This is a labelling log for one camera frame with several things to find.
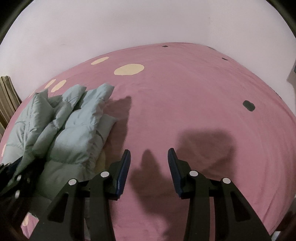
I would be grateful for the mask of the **light blue puffer jacket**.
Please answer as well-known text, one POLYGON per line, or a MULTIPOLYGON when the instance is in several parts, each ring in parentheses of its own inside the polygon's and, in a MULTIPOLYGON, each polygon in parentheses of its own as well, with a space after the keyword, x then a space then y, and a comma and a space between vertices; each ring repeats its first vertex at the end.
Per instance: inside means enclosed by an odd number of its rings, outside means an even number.
POLYGON ((107 83, 87 90, 70 87, 53 97, 48 91, 34 94, 9 134, 4 163, 19 160, 20 174, 34 159, 44 169, 38 175, 30 213, 40 218, 70 180, 86 181, 96 174, 96 163, 116 119, 103 112, 114 88, 107 83))

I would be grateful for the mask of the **pink dotted bed sheet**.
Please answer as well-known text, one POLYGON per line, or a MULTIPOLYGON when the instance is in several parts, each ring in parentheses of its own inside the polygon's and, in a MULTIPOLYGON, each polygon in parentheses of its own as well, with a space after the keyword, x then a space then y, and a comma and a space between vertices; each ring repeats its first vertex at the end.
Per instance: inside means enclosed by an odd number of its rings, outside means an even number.
POLYGON ((209 47, 171 43, 115 51, 43 84, 49 95, 76 84, 114 86, 105 107, 117 121, 106 163, 132 162, 111 202, 117 240, 183 240, 189 201, 175 192, 168 150, 213 180, 229 178, 269 234, 295 195, 295 115, 242 65, 209 47))

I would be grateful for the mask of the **striped brown pillow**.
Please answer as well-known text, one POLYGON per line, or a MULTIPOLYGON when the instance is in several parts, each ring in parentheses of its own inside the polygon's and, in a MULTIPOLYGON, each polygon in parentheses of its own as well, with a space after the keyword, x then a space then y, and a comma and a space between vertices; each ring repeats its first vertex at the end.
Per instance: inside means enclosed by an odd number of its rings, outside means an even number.
POLYGON ((1 76, 0 79, 0 109, 1 109, 1 138, 8 124, 16 112, 17 108, 22 103, 19 98, 11 78, 9 76, 1 76))

